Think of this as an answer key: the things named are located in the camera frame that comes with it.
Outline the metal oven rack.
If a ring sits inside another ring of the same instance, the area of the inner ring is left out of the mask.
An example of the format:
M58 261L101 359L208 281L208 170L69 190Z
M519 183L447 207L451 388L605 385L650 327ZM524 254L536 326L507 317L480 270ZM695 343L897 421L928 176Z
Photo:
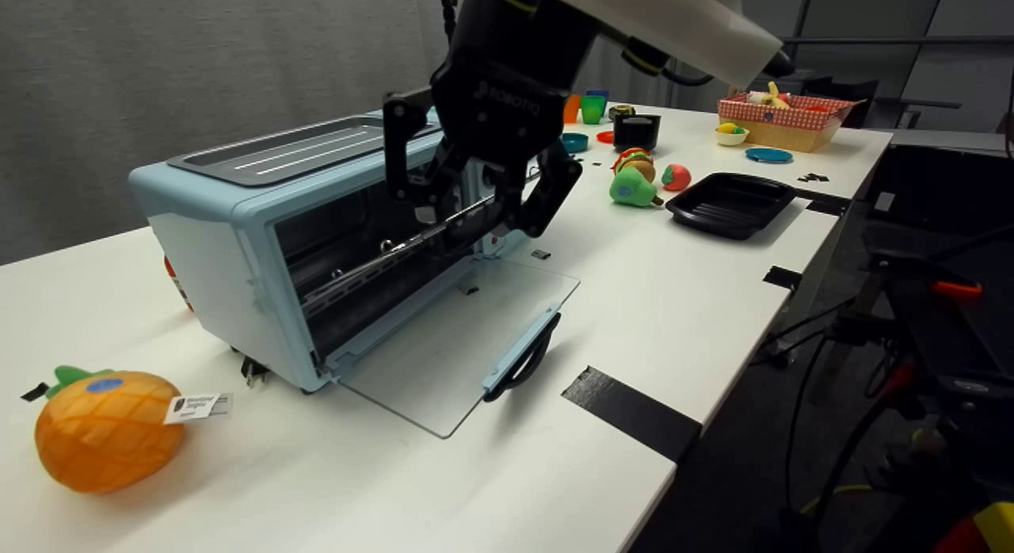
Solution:
M438 257L456 256L467 252L476 241L500 225L503 205L492 196L453 213L445 221L400 241L399 245L384 247L377 257L371 258L354 268L341 270L337 277L325 284L308 291L300 301L301 310L311 316L322 312L360 286L376 277L390 272L396 265L420 253L435 254Z

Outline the light blue toaster oven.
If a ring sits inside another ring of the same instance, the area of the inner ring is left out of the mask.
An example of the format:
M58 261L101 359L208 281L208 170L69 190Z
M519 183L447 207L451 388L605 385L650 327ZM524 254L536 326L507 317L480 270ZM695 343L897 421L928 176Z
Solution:
M339 379L370 330L391 332L408 299L468 258L507 258L520 231L467 252L420 253L307 316L308 291L431 227L385 188L383 119L354 115L183 154L129 174L200 325L244 357L243 375L304 393Z

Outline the glass toaster oven door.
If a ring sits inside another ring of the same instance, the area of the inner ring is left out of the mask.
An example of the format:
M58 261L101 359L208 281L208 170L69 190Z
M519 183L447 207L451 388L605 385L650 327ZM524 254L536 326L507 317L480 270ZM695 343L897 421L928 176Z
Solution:
M507 258L468 258L453 265L395 314L384 335L370 330L339 363L325 397L344 414L350 402L388 411L441 440L482 404L482 381L547 312L562 305L579 279Z

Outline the red toy behind oven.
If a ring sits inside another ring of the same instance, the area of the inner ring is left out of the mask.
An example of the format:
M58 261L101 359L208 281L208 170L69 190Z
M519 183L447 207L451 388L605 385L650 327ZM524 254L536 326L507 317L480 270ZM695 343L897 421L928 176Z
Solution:
M177 289L177 292L180 293L182 300L184 300L184 303L185 305L187 305L188 310L193 312L193 305L191 304L191 300L189 300L187 293L185 293L184 287L182 287L182 280L180 278L178 278L177 272L174 271L173 265L171 265L170 259L167 256L163 256L163 264L164 268L166 268L168 277L171 279L171 281L173 281L173 284Z

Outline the green toy pear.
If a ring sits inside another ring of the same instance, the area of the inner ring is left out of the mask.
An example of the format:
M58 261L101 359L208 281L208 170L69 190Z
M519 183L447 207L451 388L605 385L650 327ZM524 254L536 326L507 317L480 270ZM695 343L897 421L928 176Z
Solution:
M664 204L663 199L657 196L655 185L633 166L615 172L608 193L612 202L619 205L654 208Z

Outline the toy burger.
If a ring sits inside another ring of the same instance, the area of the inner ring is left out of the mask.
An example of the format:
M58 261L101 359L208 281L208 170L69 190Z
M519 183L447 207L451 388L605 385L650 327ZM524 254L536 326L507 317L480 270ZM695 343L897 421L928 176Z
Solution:
M641 147L631 147L619 153L612 166L613 175L622 171L623 168L636 168L645 178L648 184L653 184L657 171L654 158L648 150Z

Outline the black square cup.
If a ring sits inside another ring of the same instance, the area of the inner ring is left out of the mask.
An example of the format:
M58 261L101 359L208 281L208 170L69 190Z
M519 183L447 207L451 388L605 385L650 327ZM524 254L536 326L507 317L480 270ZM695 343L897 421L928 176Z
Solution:
M613 120L615 152L631 148L653 151L657 146L661 128L659 115L618 115Z

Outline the black baking tray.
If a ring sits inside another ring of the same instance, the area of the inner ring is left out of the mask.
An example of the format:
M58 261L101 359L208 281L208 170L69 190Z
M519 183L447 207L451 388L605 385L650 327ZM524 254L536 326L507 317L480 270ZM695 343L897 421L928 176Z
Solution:
M731 240L768 227L799 195L794 187L756 175L713 172L667 200L673 222Z

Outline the red checkered basket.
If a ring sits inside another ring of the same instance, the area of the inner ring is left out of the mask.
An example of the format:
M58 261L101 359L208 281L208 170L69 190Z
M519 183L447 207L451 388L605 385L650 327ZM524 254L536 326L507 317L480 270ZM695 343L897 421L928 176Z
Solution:
M751 103L750 95L741 92L720 99L719 123L745 130L746 143L805 153L829 145L852 109L866 102L790 95L786 101L765 105Z

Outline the orange plush pineapple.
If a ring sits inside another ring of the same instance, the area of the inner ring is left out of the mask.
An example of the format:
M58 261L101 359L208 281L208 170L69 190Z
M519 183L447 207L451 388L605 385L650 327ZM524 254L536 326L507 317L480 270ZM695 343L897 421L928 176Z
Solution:
M234 395L184 395L139 370L54 370L37 417L44 470L79 493L108 493L162 470L182 450L185 427L231 415Z

